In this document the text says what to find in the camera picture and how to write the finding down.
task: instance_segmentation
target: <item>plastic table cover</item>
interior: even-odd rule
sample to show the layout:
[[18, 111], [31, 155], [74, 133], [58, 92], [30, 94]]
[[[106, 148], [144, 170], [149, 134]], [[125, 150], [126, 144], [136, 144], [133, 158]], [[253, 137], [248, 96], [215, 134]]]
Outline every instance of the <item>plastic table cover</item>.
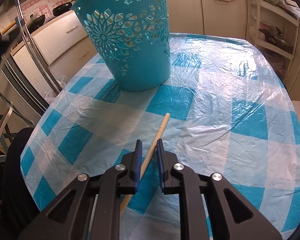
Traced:
[[[244, 40], [172, 33], [170, 47], [171, 76], [152, 90], [122, 91], [99, 54], [72, 78], [21, 155], [34, 201], [42, 210], [137, 139], [145, 155], [170, 113], [165, 149], [197, 173], [223, 174], [286, 239], [300, 221], [300, 124], [281, 81]], [[120, 226], [122, 240], [180, 238], [178, 195], [161, 193], [156, 157]]]

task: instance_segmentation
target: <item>teal plastic basket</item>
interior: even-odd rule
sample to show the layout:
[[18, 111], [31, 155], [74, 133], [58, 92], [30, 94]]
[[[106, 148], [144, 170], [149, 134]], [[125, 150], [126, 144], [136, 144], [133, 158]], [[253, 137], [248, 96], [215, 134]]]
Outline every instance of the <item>teal plastic basket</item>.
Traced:
[[72, 9], [123, 90], [149, 90], [167, 80], [166, 0], [79, 0]]

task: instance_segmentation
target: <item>drawer handle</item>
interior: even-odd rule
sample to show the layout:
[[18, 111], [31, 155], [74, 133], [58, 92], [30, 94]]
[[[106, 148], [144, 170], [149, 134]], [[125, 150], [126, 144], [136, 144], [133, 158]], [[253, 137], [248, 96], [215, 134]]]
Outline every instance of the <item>drawer handle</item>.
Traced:
[[78, 26], [75, 26], [73, 28], [71, 28], [69, 31], [67, 31], [67, 33], [72, 32], [75, 28], [77, 28]]
[[87, 55], [88, 53], [89, 53], [89, 52], [87, 51], [87, 53], [84, 54], [82, 57], [80, 57], [79, 60], [82, 59], [82, 58], [83, 58], [85, 55]]

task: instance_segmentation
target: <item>metal screw cap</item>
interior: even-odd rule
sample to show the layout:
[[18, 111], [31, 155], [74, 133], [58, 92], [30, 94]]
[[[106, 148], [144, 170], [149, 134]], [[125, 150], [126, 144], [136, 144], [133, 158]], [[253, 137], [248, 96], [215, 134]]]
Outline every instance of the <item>metal screw cap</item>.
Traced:
[[212, 178], [216, 181], [219, 181], [222, 179], [222, 175], [220, 173], [213, 173]]
[[125, 166], [124, 164], [117, 164], [117, 165], [115, 166], [115, 169], [116, 169], [117, 171], [123, 171], [125, 168], [126, 168], [126, 166]]
[[173, 165], [173, 167], [177, 170], [177, 171], [181, 171], [185, 168], [185, 166], [182, 163], [176, 163], [175, 165]]
[[80, 174], [79, 176], [78, 176], [78, 180], [79, 181], [85, 181], [85, 180], [87, 180], [87, 178], [88, 178], [88, 175], [87, 174]]

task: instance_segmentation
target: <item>black gripper frame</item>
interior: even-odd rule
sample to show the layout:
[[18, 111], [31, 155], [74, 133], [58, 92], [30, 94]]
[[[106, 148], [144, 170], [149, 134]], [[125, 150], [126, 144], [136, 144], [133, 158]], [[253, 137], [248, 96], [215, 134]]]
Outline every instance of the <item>black gripper frame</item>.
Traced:
[[140, 180], [142, 142], [137, 140], [134, 152], [125, 154], [121, 164], [105, 173], [75, 178], [21, 232], [18, 240], [86, 240], [93, 203], [91, 240], [118, 240], [120, 195], [136, 194]]
[[179, 194], [181, 240], [209, 240], [204, 194], [214, 240], [282, 240], [274, 226], [219, 173], [204, 176], [178, 162], [157, 141], [160, 186]]

